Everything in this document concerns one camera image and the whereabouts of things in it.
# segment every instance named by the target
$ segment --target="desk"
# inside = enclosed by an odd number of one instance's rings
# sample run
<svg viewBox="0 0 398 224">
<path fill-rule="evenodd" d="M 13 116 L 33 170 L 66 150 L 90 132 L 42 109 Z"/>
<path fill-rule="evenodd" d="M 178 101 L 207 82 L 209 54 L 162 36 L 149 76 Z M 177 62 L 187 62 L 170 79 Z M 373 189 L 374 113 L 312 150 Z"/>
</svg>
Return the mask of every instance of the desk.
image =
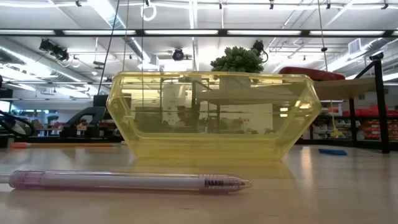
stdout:
<svg viewBox="0 0 398 224">
<path fill-rule="evenodd" d="M 295 146 L 258 167 L 183 167 L 136 161 L 123 147 L 24 149 L 0 154 L 0 172 L 81 169 L 124 172 L 235 172 L 253 187 L 234 195 L 178 192 L 12 190 L 0 184 L 1 224 L 397 223 L 398 154 L 345 148 L 348 156 Z"/>
</svg>

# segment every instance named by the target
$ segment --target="black cable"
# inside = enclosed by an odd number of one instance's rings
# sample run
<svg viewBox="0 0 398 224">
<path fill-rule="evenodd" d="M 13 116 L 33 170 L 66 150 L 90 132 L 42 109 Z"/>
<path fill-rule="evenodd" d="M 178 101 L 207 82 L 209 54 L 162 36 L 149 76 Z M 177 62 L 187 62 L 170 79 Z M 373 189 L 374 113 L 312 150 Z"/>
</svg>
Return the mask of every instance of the black cable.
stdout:
<svg viewBox="0 0 398 224">
<path fill-rule="evenodd" d="M 26 137 L 32 136 L 32 135 L 36 132 L 35 127 L 33 127 L 33 124 L 31 124 L 30 122 L 28 122 L 28 121 L 26 121 L 26 120 L 21 119 L 21 118 L 18 118 L 18 117 L 13 116 L 13 115 L 9 115 L 9 114 L 7 114 L 7 113 L 1 111 L 1 110 L 0 110 L 0 114 L 2 114 L 4 117 L 11 118 L 11 119 L 13 119 L 13 120 L 15 120 L 15 121 L 20 121 L 20 122 L 22 122 L 22 123 L 24 123 L 24 124 L 27 124 L 28 127 L 30 128 L 30 133 L 29 133 L 29 134 L 22 134 L 22 133 L 19 133 L 19 132 L 17 132 L 17 131 L 12 130 L 12 128 L 10 128 L 10 127 L 8 126 L 8 124 L 6 124 L 2 119 L 0 119 L 0 124 L 1 124 L 1 126 L 2 126 L 5 130 L 7 130 L 9 133 L 14 134 L 15 136 L 19 136 L 19 137 L 26 138 Z"/>
<path fill-rule="evenodd" d="M 115 11 L 115 13 L 114 13 L 114 20 L 113 20 L 113 25 L 112 25 L 111 38 L 110 38 L 110 40 L 109 40 L 108 49 L 107 49 L 106 55 L 105 55 L 104 68 L 103 68 L 103 70 L 102 70 L 101 80 L 99 81 L 99 87 L 98 87 L 98 93 L 97 93 L 97 95 L 99 95 L 99 94 L 100 94 L 100 91 L 101 91 L 102 79 L 104 78 L 104 74 L 105 74 L 106 61 L 107 61 L 107 59 L 108 59 L 109 50 L 111 49 L 112 38 L 113 38 L 113 31 L 114 31 L 114 27 L 115 27 L 115 25 L 116 25 L 116 19 L 118 18 L 119 3 L 120 3 L 120 0 L 118 0 L 118 6 L 116 6 L 116 11 Z"/>
</svg>

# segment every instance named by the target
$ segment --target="orange object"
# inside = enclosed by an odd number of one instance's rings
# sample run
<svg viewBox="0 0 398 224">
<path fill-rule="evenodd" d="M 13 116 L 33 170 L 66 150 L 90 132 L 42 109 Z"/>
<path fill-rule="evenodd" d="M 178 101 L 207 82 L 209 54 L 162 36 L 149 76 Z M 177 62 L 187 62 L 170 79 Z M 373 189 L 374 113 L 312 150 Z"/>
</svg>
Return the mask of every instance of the orange object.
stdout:
<svg viewBox="0 0 398 224">
<path fill-rule="evenodd" d="M 114 147 L 111 143 L 28 143 L 14 142 L 11 144 L 13 149 L 26 148 L 57 148 L 57 147 Z"/>
</svg>

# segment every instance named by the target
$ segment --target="green plant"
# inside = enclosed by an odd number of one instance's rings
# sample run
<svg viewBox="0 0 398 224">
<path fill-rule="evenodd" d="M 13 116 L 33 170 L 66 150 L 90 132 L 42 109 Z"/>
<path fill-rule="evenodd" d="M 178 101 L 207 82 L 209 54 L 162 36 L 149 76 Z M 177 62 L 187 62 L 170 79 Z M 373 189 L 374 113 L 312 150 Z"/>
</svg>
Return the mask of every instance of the green plant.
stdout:
<svg viewBox="0 0 398 224">
<path fill-rule="evenodd" d="M 243 47 L 227 47 L 225 56 L 212 61 L 210 65 L 214 72 L 249 72 L 263 71 L 262 58 L 256 50 L 246 50 Z"/>
</svg>

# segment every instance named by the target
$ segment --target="pen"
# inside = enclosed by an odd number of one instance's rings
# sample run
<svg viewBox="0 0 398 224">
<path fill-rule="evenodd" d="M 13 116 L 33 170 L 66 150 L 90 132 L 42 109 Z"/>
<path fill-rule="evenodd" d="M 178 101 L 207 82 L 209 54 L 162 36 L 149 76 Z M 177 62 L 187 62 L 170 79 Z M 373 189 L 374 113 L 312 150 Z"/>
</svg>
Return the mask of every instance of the pen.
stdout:
<svg viewBox="0 0 398 224">
<path fill-rule="evenodd" d="M 251 187 L 250 180 L 219 174 L 151 174 L 77 170 L 17 170 L 0 175 L 16 189 L 149 189 L 229 193 Z"/>
</svg>

